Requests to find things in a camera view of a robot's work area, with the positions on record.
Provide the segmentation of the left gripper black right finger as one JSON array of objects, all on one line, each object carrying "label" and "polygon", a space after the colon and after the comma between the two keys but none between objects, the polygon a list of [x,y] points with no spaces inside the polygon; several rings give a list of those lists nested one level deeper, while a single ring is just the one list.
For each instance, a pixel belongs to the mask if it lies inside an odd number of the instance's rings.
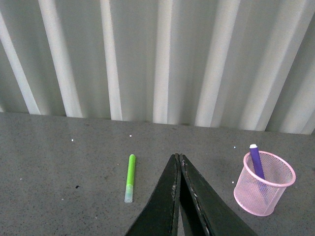
[{"label": "left gripper black right finger", "polygon": [[206,236],[255,236],[256,233],[222,200],[202,174],[181,154],[184,183],[192,197],[196,218]]}]

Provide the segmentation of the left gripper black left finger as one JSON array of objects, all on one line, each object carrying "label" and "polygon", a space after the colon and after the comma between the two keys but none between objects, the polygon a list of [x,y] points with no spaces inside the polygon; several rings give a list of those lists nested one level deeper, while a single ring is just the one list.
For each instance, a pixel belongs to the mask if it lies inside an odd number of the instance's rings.
[{"label": "left gripper black left finger", "polygon": [[178,154],[169,158],[146,206],[127,236],[176,236],[178,233],[181,170]]}]

